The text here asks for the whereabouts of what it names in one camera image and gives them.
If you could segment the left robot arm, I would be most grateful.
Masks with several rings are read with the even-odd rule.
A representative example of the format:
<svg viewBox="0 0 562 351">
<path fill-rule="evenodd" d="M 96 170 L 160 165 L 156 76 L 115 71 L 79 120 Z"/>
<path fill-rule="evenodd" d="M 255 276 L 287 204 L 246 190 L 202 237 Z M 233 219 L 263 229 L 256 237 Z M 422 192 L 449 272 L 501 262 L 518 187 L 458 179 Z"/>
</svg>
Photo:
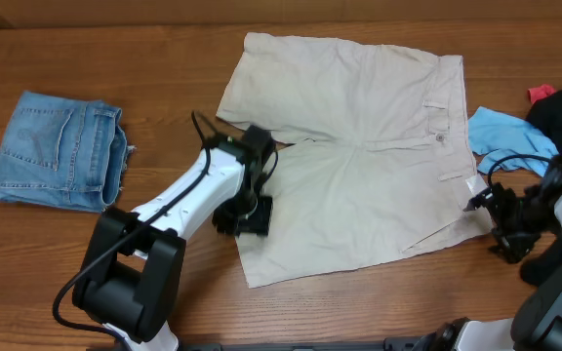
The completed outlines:
<svg viewBox="0 0 562 351">
<path fill-rule="evenodd" d="M 202 141 L 194 165 L 153 200 L 130 212 L 109 208 L 96 223 L 72 302 L 115 339 L 117 350 L 176 350 L 168 319 L 179 289 L 187 241 L 210 220 L 220 234 L 265 237 L 271 197 L 264 170 L 276 158 L 269 131 L 249 127 L 234 139 Z"/>
</svg>

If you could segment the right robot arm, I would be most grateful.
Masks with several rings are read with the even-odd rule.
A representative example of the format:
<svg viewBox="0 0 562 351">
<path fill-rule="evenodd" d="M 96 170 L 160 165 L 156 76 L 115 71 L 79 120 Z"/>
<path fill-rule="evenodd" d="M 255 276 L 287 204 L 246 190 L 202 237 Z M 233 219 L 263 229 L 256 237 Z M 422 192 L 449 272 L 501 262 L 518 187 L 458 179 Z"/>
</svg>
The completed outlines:
<svg viewBox="0 0 562 351">
<path fill-rule="evenodd" d="M 541 182 L 518 197 L 490 181 L 469 210 L 485 208 L 495 226 L 492 252 L 520 266 L 536 291 L 511 319 L 461 318 L 415 342 L 417 350 L 562 350 L 562 156 L 548 160 Z"/>
</svg>

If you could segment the beige khaki shorts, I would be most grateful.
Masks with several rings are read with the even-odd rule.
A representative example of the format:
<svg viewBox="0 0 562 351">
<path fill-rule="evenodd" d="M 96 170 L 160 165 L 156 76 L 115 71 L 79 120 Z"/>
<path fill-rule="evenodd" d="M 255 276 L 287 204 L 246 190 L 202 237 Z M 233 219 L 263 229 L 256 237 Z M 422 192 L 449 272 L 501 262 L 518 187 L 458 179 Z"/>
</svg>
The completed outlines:
<svg viewBox="0 0 562 351">
<path fill-rule="evenodd" d="M 427 254 L 484 235 L 463 59 L 250 32 L 217 111 L 281 144 L 268 236 L 237 242 L 258 288 Z"/>
</svg>

